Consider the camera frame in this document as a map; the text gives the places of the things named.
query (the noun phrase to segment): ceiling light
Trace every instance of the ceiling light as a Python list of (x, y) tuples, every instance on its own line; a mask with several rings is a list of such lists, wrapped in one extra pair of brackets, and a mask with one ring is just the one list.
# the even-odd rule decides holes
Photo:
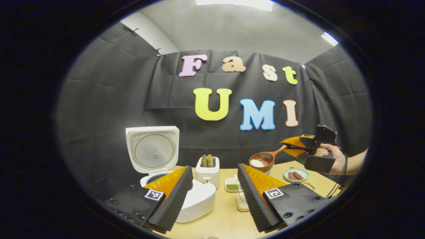
[(273, 1), (269, 0), (196, 0), (196, 5), (230, 4), (272, 11)]
[(332, 46), (336, 46), (339, 42), (337, 40), (335, 40), (335, 38), (333, 38), (331, 35), (329, 35), (329, 33), (325, 32), (323, 33), (322, 37), (329, 42)]

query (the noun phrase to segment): hand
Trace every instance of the hand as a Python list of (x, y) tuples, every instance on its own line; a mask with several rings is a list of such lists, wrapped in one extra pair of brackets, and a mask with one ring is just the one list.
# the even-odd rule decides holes
[(332, 156), (335, 159), (334, 165), (332, 165), (329, 174), (340, 174), (344, 164), (344, 154), (337, 146), (330, 144), (320, 144), (320, 148), (317, 149), (314, 155), (319, 157), (328, 156), (329, 151), (332, 153)]

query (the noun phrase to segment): rice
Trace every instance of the rice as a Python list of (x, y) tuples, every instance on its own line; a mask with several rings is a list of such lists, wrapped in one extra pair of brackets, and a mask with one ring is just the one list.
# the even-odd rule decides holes
[(257, 168), (262, 168), (262, 167), (264, 167), (263, 162), (261, 162), (261, 161), (260, 161), (260, 160), (258, 160), (258, 159), (253, 159), (253, 160), (251, 160), (251, 165), (252, 165), (252, 166), (254, 166), (254, 167), (257, 167)]

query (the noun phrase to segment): wooden table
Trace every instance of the wooden table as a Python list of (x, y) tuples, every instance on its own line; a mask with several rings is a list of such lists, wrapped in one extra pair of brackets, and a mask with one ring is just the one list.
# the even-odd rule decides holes
[[(290, 184), (291, 182), (283, 177), (283, 173), (290, 167), (305, 169), (297, 161), (286, 162), (274, 165), (270, 176)], [(179, 168), (181, 166), (174, 166), (170, 171)], [(311, 184), (315, 188), (314, 192), (325, 197), (333, 188), (335, 182), (317, 172), (307, 171), (309, 172), (309, 177), (303, 183), (307, 182)], [(269, 233), (259, 233), (254, 219), (251, 217), (251, 213), (238, 211), (235, 201), (237, 192), (231, 193), (224, 189), (224, 180), (234, 177), (238, 173), (238, 170), (236, 168), (220, 169), (219, 173), (220, 187), (215, 192), (214, 209), (207, 215), (194, 221), (186, 223), (176, 222), (172, 230), (165, 234), (166, 237), (171, 239), (207, 239), (210, 236), (215, 236), (219, 239), (256, 239), (276, 232), (275, 230)]]

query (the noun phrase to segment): yellow letter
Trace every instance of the yellow letter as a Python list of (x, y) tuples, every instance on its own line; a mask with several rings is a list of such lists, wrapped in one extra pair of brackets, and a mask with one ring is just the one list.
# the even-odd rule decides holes
[(276, 81), (278, 80), (278, 75), (276, 75), (276, 69), (272, 65), (263, 65), (263, 76), (266, 80)]
[(223, 69), (225, 72), (242, 72), (247, 69), (240, 57), (226, 57), (223, 59), (223, 62), (224, 64), (222, 65), (221, 69)]
[(208, 100), (213, 91), (208, 88), (196, 88), (195, 94), (195, 112), (203, 120), (221, 120), (229, 112), (229, 95), (232, 93), (229, 89), (218, 89), (220, 95), (220, 108), (216, 112), (211, 112), (208, 108)]
[(286, 125), (288, 127), (295, 127), (298, 125), (297, 116), (295, 115), (295, 105), (297, 104), (293, 100), (285, 100), (283, 102), (284, 105), (286, 105), (286, 114), (287, 114), (287, 121)]
[(286, 79), (289, 83), (296, 85), (298, 81), (294, 79), (294, 75), (297, 74), (295, 71), (292, 70), (290, 66), (283, 67), (282, 70), (285, 72)]

